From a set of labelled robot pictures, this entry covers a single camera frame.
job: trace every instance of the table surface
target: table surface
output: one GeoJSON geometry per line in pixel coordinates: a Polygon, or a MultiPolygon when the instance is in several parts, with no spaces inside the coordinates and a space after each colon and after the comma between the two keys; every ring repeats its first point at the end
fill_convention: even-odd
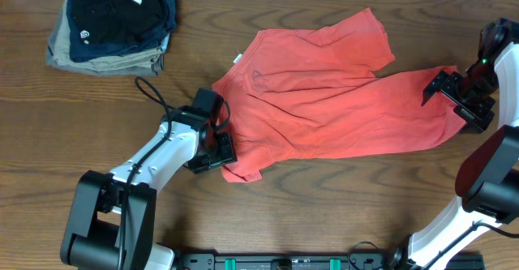
{"type": "MultiPolygon", "coordinates": [[[[69,268],[59,260],[79,177],[107,172],[154,135],[162,108],[133,77],[101,78],[45,65],[63,0],[0,0],[0,268],[69,268]]],[[[177,0],[179,27],[151,79],[171,105],[209,88],[266,28],[317,29],[370,7],[397,60],[387,76],[438,65],[466,69],[481,27],[519,19],[519,0],[177,0]]],[[[345,252],[390,249],[454,196],[460,164],[495,129],[438,148],[345,160],[294,160],[249,184],[219,170],[180,169],[158,198],[155,241],[176,249],[345,252]]],[[[105,216],[117,222],[117,216],[105,216]]],[[[519,222],[505,226],[519,231],[519,222]]],[[[519,264],[519,243],[494,233],[472,243],[489,269],[519,264]]]]}

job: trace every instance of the navy blue folded shirt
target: navy blue folded shirt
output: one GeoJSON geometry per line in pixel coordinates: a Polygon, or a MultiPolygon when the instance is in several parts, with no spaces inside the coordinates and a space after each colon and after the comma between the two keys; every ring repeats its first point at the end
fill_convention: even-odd
{"type": "MultiPolygon", "coordinates": [[[[153,4],[153,2],[150,2],[150,0],[146,0],[146,3],[151,8],[149,9],[149,14],[146,14],[148,15],[148,19],[145,20],[145,24],[132,24],[128,26],[129,28],[126,28],[125,26],[118,26],[117,24],[120,24],[120,22],[114,22],[114,25],[110,25],[114,30],[106,30],[104,37],[98,35],[92,35],[92,37],[90,37],[89,33],[85,34],[85,30],[79,30],[76,25],[76,19],[83,27],[85,24],[88,25],[88,21],[85,21],[84,18],[83,20],[77,18],[78,11],[80,14],[81,11],[85,10],[92,12],[99,11],[99,15],[102,15],[102,11],[110,12],[112,11],[111,8],[119,8],[120,5],[113,3],[113,0],[111,4],[109,3],[109,0],[99,0],[99,3],[96,3],[95,6],[88,6],[89,8],[85,8],[83,0],[79,1],[79,3],[77,0],[75,2],[74,0],[67,0],[66,15],[71,28],[71,60],[73,62],[87,62],[94,58],[103,56],[122,56],[159,47],[164,38],[176,28],[174,0],[159,1],[160,4],[157,5],[156,3],[153,4]],[[134,37],[128,35],[130,33],[128,29],[131,31],[141,30],[145,32],[140,34],[138,37],[134,37]],[[110,37],[110,40],[106,40],[107,36],[113,35],[115,30],[121,30],[117,33],[118,37],[110,37]],[[110,43],[99,43],[98,41],[110,41],[110,43]]],[[[125,6],[125,11],[133,11],[132,7],[132,5],[125,6]]]]}

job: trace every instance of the red t-shirt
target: red t-shirt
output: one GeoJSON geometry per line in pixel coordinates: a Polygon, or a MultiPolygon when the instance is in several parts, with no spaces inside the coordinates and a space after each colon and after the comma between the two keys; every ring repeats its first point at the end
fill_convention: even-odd
{"type": "MultiPolygon", "coordinates": [[[[230,106],[238,162],[228,182],[261,179],[276,161],[346,158],[433,148],[465,121],[445,96],[422,91],[440,66],[377,79],[395,58],[369,9],[318,31],[265,30],[212,88],[230,106]]],[[[220,121],[227,118],[222,110],[220,121]]]]}

